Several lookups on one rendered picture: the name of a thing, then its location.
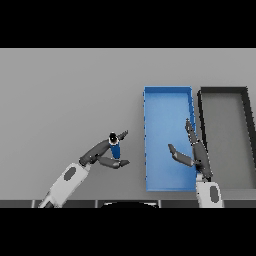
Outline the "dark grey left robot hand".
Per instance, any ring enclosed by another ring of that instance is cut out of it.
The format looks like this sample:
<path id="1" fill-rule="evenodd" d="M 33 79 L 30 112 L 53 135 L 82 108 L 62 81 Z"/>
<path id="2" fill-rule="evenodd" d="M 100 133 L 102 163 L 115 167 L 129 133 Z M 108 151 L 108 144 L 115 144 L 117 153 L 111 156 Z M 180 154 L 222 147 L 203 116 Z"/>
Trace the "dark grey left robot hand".
<path id="1" fill-rule="evenodd" d="M 121 142 L 127 134 L 127 131 L 124 131 L 119 135 L 116 134 L 119 139 L 119 142 Z M 96 162 L 99 162 L 102 166 L 113 169 L 124 167 L 130 163 L 129 160 L 121 160 L 120 158 L 115 159 L 112 156 L 112 152 L 109 145 L 109 137 L 96 144 L 88 152 L 86 152 L 83 156 L 79 158 L 79 164 L 83 167 L 86 167 L 88 164 L 93 165 Z"/>

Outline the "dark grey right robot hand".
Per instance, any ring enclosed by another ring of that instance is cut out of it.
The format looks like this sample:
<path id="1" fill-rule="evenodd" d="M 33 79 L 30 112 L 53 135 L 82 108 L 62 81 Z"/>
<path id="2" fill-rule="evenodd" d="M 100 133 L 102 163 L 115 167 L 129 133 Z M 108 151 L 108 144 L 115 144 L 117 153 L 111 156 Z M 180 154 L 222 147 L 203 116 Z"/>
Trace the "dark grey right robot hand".
<path id="1" fill-rule="evenodd" d="M 185 130 L 188 135 L 190 146 L 192 147 L 193 157 L 189 157 L 177 151 L 172 144 L 169 144 L 168 148 L 170 153 L 172 154 L 172 158 L 175 161 L 182 163 L 186 166 L 194 166 L 196 170 L 203 176 L 203 178 L 210 182 L 211 178 L 213 177 L 213 173 L 210 167 L 210 159 L 206 147 L 197 137 L 189 119 L 186 119 Z"/>

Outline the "blue pipe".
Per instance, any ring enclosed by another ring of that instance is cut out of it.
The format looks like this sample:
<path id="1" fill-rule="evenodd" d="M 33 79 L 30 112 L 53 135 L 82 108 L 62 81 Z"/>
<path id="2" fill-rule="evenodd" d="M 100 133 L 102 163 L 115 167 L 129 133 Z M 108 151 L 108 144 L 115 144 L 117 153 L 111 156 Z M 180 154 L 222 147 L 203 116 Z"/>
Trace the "blue pipe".
<path id="1" fill-rule="evenodd" d="M 114 132 L 111 132 L 109 135 L 109 145 L 112 152 L 112 156 L 115 159 L 120 158 L 120 142 L 117 135 Z"/>

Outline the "dark grey bin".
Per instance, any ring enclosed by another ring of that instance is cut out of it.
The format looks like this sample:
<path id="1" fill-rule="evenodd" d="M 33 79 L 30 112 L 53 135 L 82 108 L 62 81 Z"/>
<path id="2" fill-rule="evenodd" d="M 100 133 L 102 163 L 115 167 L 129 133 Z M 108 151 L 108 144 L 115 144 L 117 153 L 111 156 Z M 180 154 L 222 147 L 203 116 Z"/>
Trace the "dark grey bin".
<path id="1" fill-rule="evenodd" d="M 256 130 L 247 87 L 201 87 L 203 142 L 222 189 L 256 189 Z"/>

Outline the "blue bin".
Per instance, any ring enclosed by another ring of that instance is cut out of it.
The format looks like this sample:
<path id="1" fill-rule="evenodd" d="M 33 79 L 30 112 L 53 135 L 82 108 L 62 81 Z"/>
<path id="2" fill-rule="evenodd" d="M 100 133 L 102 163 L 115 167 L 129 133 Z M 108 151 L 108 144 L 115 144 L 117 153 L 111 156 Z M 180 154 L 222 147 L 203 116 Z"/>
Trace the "blue bin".
<path id="1" fill-rule="evenodd" d="M 168 147 L 172 144 L 177 151 L 193 157 L 185 129 L 187 119 L 196 129 L 192 88 L 145 86 L 143 97 L 146 190 L 194 191 L 195 167 L 175 161 Z"/>

